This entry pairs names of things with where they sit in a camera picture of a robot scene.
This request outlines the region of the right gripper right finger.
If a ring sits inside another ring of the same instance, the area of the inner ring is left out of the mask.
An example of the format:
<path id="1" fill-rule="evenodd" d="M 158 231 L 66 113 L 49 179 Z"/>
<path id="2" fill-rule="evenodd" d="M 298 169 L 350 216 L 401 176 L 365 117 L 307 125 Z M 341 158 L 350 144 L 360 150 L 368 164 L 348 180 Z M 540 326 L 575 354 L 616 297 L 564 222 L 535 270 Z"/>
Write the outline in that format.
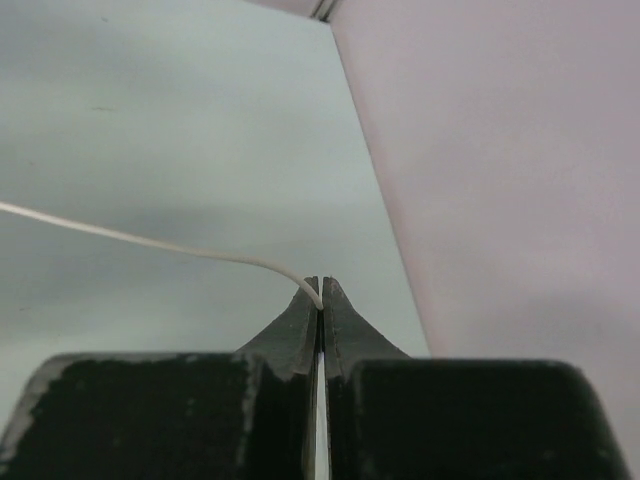
<path id="1" fill-rule="evenodd" d="M 356 311 L 335 278 L 323 279 L 322 301 L 329 477 L 354 479 L 352 458 L 358 444 L 353 439 L 353 368 L 361 361 L 408 360 L 410 356 Z"/>

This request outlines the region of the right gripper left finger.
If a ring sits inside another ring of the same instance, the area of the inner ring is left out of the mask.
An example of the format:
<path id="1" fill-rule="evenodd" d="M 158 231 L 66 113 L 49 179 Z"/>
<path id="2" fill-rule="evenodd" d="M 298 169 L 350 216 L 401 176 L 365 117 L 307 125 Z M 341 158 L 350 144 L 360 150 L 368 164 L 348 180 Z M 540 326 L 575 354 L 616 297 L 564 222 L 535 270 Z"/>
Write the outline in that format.
<path id="1" fill-rule="evenodd" d="M 298 289 L 286 309 L 238 350 L 257 379 L 243 467 L 248 479 L 313 479 L 319 310 Z"/>

